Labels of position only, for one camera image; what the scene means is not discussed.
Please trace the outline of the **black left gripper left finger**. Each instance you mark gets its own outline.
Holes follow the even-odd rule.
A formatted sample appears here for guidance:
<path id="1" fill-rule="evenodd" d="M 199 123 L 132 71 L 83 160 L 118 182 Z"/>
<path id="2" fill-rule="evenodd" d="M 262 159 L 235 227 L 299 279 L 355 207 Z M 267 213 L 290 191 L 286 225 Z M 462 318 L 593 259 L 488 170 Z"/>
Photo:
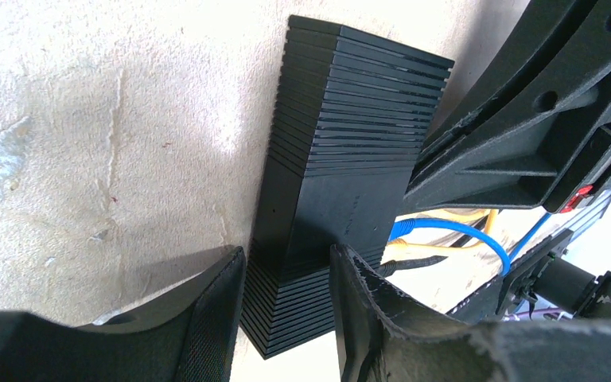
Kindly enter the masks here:
<path id="1" fill-rule="evenodd" d="M 207 270 L 102 325 L 0 311 L 0 381 L 227 381 L 247 260 Z"/>

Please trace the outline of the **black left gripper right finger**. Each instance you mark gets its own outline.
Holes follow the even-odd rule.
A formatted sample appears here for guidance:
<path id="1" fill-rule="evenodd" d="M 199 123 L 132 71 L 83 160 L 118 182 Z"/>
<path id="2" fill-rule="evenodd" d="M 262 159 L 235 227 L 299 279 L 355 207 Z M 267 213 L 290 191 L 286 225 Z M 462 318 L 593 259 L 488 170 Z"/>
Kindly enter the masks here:
<path id="1" fill-rule="evenodd" d="M 482 322 L 432 310 L 330 248 L 343 381 L 611 381 L 611 319 Z"/>

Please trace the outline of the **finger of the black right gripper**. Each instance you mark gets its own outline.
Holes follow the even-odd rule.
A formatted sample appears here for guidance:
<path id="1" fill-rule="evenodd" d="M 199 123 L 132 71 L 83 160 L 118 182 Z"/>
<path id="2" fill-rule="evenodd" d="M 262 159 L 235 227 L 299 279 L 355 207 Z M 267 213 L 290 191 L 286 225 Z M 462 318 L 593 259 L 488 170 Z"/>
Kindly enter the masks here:
<path id="1" fill-rule="evenodd" d="M 423 152 L 444 150 L 510 103 L 549 64 L 595 4 L 595 1 L 530 1 L 476 83 L 430 134 Z"/>
<path id="2" fill-rule="evenodd" d="M 611 186 L 611 1 L 595 1 L 510 103 L 440 152 L 420 154 L 401 213 L 440 208 L 562 211 Z"/>

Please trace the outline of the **black network switch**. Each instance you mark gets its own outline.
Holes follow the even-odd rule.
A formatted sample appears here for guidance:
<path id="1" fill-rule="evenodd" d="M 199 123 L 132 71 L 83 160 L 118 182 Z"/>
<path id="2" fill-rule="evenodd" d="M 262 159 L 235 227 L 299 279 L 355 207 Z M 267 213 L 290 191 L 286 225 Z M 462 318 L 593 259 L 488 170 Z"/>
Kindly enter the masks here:
<path id="1" fill-rule="evenodd" d="M 383 256 L 454 62 L 288 18 L 240 324 L 265 358 L 333 330 L 329 249 Z"/>

